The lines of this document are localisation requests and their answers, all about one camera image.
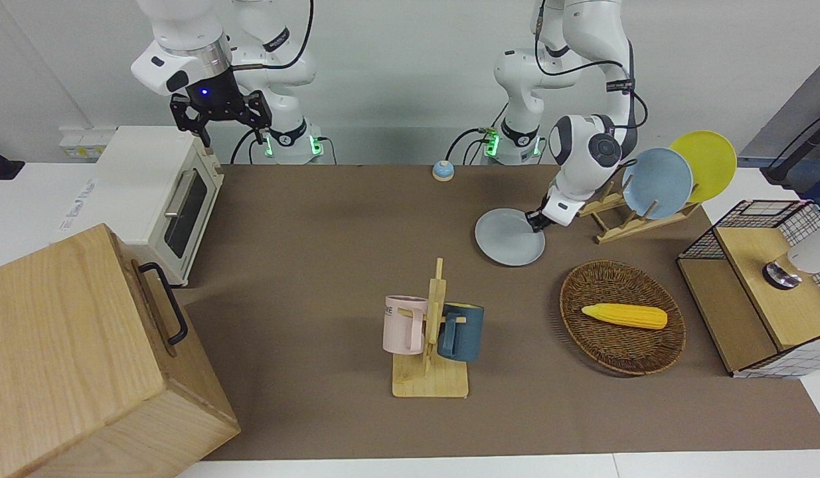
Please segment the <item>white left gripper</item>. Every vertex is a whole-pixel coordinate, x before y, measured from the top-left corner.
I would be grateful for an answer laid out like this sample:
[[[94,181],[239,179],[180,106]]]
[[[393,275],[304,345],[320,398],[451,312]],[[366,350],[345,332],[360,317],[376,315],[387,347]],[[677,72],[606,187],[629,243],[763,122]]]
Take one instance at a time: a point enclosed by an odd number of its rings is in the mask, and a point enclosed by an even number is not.
[[[561,191],[549,191],[546,202],[541,206],[541,213],[526,212],[526,221],[532,231],[546,230],[552,223],[569,226],[581,208],[580,200],[570,199]]]

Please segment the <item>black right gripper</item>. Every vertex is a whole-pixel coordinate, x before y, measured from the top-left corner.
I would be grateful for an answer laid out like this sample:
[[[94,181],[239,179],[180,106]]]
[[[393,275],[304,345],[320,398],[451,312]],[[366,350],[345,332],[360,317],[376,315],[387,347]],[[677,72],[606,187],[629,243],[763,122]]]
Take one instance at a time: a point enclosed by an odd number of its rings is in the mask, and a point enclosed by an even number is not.
[[[264,131],[272,126],[273,115],[263,92],[242,95],[234,71],[207,78],[185,88],[186,95],[170,97],[170,111],[175,125],[182,132],[199,138],[210,147],[208,121],[240,121],[255,134],[258,144],[264,144]]]

